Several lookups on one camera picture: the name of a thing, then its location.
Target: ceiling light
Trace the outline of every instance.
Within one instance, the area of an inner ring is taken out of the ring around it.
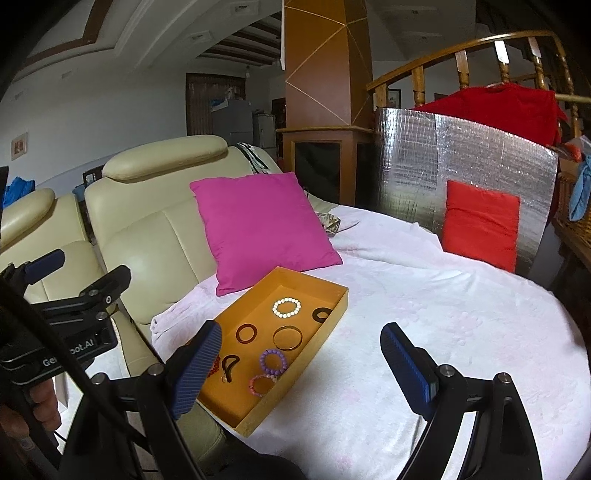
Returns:
[[[212,33],[209,30],[190,33],[189,35],[187,35],[187,38],[192,43],[205,43],[213,40]]]
[[[248,0],[230,4],[230,14],[232,15],[258,15],[259,0]]]

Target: wall decoration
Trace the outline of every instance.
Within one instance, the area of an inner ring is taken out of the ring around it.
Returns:
[[[388,106],[390,108],[402,108],[401,103],[401,90],[399,88],[388,88]]]
[[[28,133],[25,133],[12,140],[10,146],[11,160],[16,160],[27,153],[27,139]]]

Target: refrigerator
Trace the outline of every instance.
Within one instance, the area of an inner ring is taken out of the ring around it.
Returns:
[[[256,113],[252,117],[253,145],[265,150],[273,160],[277,160],[277,137],[275,115]]]

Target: leather recliner chair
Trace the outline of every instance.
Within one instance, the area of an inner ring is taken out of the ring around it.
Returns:
[[[271,172],[281,172],[264,150],[256,151]],[[121,300],[149,342],[152,318],[216,272],[189,183],[250,175],[251,166],[224,139],[198,135],[121,152],[106,163],[102,174],[86,189],[90,222],[107,269],[121,264],[131,269],[131,284]],[[317,212],[333,207],[309,198]],[[197,403],[178,426],[198,461],[225,439]]]
[[[51,189],[32,192],[8,206],[0,227],[0,270],[32,261],[56,248],[64,251],[64,266],[31,285],[25,298],[31,303],[76,297],[103,276],[90,244],[76,197],[56,199]],[[122,312],[112,313],[121,338],[125,362],[131,375],[138,375],[157,360]]]

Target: metal screw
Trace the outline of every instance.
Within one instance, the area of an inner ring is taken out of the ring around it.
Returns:
[[[447,364],[440,366],[439,371],[444,377],[453,377],[456,374],[456,369]]]
[[[157,377],[164,372],[164,367],[161,364],[154,364],[148,367],[148,373],[153,377]]]
[[[107,376],[104,373],[94,374],[90,379],[95,385],[100,385],[107,379]]]
[[[505,385],[508,385],[511,382],[513,382],[513,380],[511,379],[511,376],[508,373],[505,373],[505,372],[501,372],[496,377],[499,379],[499,381],[501,383],[504,383]]]

